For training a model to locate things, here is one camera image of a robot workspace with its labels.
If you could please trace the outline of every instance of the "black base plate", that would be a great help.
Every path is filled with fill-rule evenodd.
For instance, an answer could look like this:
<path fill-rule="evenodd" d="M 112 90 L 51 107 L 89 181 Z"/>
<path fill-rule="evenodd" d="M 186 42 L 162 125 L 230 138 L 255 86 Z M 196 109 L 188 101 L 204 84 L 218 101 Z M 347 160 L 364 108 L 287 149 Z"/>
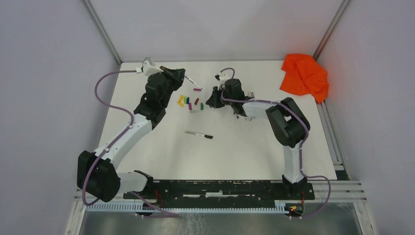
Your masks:
<path fill-rule="evenodd" d="M 215 180 L 154 180 L 147 185 L 148 193 L 141 192 L 145 199 L 156 199 L 155 190 L 163 198 L 163 208 L 273 208 L 274 200 L 314 200 L 311 183 L 289 196 L 281 181 L 215 181 Z M 206 197 L 207 192 L 221 192 L 230 197 Z M 136 199 L 130 193 L 125 199 Z"/>

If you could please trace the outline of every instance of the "white wall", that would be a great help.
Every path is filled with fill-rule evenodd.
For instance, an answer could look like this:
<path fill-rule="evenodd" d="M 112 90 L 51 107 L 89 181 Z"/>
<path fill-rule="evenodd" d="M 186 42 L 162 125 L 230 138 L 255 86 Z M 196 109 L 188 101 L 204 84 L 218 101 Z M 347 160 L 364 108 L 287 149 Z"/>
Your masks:
<path fill-rule="evenodd" d="M 380 234 L 415 223 L 415 1 L 352 1 L 319 62 L 349 169 Z"/>
<path fill-rule="evenodd" d="M 63 232 L 107 112 L 93 88 L 113 70 L 81 1 L 0 1 L 0 234 Z"/>
<path fill-rule="evenodd" d="M 342 0 L 91 0 L 123 61 L 313 54 Z"/>

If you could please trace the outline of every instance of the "metal frame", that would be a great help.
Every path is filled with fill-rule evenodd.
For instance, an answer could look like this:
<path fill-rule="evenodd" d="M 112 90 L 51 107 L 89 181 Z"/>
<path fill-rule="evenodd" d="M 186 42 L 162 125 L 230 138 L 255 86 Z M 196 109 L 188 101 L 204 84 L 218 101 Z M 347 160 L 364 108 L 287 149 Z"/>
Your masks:
<path fill-rule="evenodd" d="M 92 21 L 94 22 L 96 28 L 98 29 L 99 34 L 101 34 L 102 39 L 104 39 L 105 44 L 107 45 L 108 49 L 111 51 L 111 54 L 113 55 L 115 61 L 118 63 L 118 65 L 121 66 L 121 58 L 118 55 L 114 44 L 111 42 L 110 37 L 108 36 L 107 31 L 105 30 L 104 26 L 102 25 L 101 20 L 99 19 L 97 13 L 95 12 L 94 7 L 92 6 L 90 0 L 82 0 L 86 10 L 88 11 L 89 16 L 91 17 Z"/>
<path fill-rule="evenodd" d="M 110 49 L 111 53 L 113 54 L 115 60 L 120 65 L 121 59 L 114 48 L 105 28 L 102 25 L 99 17 L 97 16 L 90 0 L 82 0 L 84 3 L 88 13 L 90 14 L 92 20 L 94 21 L 95 25 L 97 26 L 100 34 L 102 35 L 104 41 L 106 42 L 108 48 Z M 343 0 L 340 7 L 338 8 L 333 20 L 331 21 L 327 31 L 325 32 L 321 42 L 319 43 L 313 58 L 317 60 L 321 55 L 325 45 L 327 44 L 330 36 L 332 35 L 334 29 L 339 23 L 342 15 L 344 14 L 345 10 L 349 6 L 351 0 Z M 322 104 L 317 104 L 317 108 L 322 120 L 324 133 L 327 139 L 327 144 L 329 146 L 330 155 L 332 156 L 333 164 L 336 170 L 345 170 L 346 173 L 349 175 L 348 167 L 345 162 L 343 149 L 340 144 L 335 124 L 333 123 L 332 115 L 330 114 L 329 107 L 326 102 Z M 322 203 L 327 197 L 328 193 L 328 185 L 325 181 L 309 181 L 313 184 L 314 193 L 316 196 L 315 200 L 307 200 L 307 203 Z M 361 230 L 363 235 L 374 235 L 377 234 L 375 228 L 371 225 L 370 221 L 370 213 L 368 213 L 367 208 L 367 199 L 365 193 L 363 191 L 362 185 L 358 181 L 331 181 L 332 186 L 332 193 L 329 199 L 329 203 L 353 203 L 356 214 L 358 217 L 358 222 L 360 224 Z M 83 217 L 85 211 L 91 210 L 91 208 L 86 207 L 83 205 L 81 200 L 81 193 L 82 191 L 78 189 L 76 192 L 76 196 L 74 199 L 74 203 L 72 205 L 71 214 L 66 226 L 65 234 L 66 235 L 77 235 L 80 232 L 81 224 L 83 221 Z M 87 200 L 92 200 L 94 197 L 87 194 Z M 299 201 L 293 200 L 279 200 L 275 201 L 276 207 L 283 205 L 285 203 L 299 203 Z M 138 199 L 124 199 L 122 194 L 117 195 L 113 201 L 106 203 L 105 207 L 102 207 L 102 210 L 106 208 L 109 210 L 114 210 L 115 207 L 119 212 L 131 212 L 131 205 L 140 204 L 142 205 L 142 201 Z M 255 210 L 255 209 L 247 209 L 248 212 L 263 212 L 262 210 Z M 197 212 L 196 209 L 189 209 L 180 211 L 182 213 L 189 213 L 189 212 Z M 218 212 L 215 209 L 207 209 L 203 212 Z"/>
<path fill-rule="evenodd" d="M 316 196 L 315 200 L 307 200 L 307 203 L 322 203 L 327 197 L 328 184 L 325 181 L 309 181 L 313 184 L 314 193 Z M 374 228 L 371 225 L 369 213 L 367 210 L 367 200 L 363 191 L 362 185 L 358 181 L 332 181 L 332 193 L 329 199 L 329 203 L 353 203 L 358 222 L 360 224 L 363 235 L 374 235 L 376 234 Z M 136 212 L 135 210 L 141 210 L 139 205 L 142 205 L 142 201 L 138 199 L 124 199 L 122 194 L 119 194 L 115 199 L 109 203 L 98 204 L 97 206 L 86 207 L 82 203 L 81 199 L 82 191 L 79 189 L 76 192 L 75 201 L 72 205 L 70 218 L 67 223 L 65 235 L 76 235 L 79 234 L 83 216 L 85 211 L 102 211 L 102 212 Z M 87 200 L 92 200 L 94 197 L 87 194 Z M 218 210 L 215 208 L 211 209 L 172 209 L 172 211 L 178 211 L 180 213 L 283 213 L 281 206 L 286 203 L 299 203 L 300 201 L 295 200 L 279 200 L 275 201 L 276 209 L 236 209 L 236 210 Z"/>

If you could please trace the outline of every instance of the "white tabletop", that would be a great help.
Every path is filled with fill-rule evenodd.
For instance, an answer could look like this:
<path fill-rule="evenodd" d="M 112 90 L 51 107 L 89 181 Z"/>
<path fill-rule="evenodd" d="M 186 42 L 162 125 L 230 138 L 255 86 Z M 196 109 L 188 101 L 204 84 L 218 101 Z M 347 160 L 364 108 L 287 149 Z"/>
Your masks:
<path fill-rule="evenodd" d="M 285 72 L 282 61 L 182 62 L 157 63 L 170 69 L 185 68 L 186 74 L 203 87 L 185 80 L 171 96 L 161 123 L 125 156 L 118 172 L 141 170 L 155 179 L 175 180 L 280 180 L 284 171 L 282 146 L 276 140 L 267 119 L 236 118 L 230 106 L 209 108 L 191 114 L 188 106 L 179 106 L 180 95 L 205 102 L 217 85 L 214 76 L 225 67 L 236 70 L 242 89 L 255 97 L 282 100 L 292 97 L 311 125 L 310 136 L 303 147 L 304 171 L 308 175 L 324 175 L 336 179 L 323 127 L 314 98 L 296 96 L 279 89 Z M 134 70 L 140 63 L 123 63 L 121 70 Z M 133 111 L 145 92 L 147 79 L 142 74 L 120 74 L 115 86 L 112 105 Z M 129 119 L 124 112 L 110 109 L 100 145 L 113 137 Z M 194 131 L 213 135 L 209 140 L 185 134 Z"/>

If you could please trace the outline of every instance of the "red cloth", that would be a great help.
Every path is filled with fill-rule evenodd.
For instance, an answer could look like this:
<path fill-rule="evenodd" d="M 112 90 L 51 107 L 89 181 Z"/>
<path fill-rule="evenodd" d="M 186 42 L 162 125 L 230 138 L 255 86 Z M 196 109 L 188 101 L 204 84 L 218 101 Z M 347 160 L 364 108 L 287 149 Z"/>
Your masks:
<path fill-rule="evenodd" d="M 313 57 L 290 54 L 284 60 L 282 70 L 286 72 L 280 89 L 290 94 L 312 94 L 318 103 L 327 97 L 327 72 Z"/>

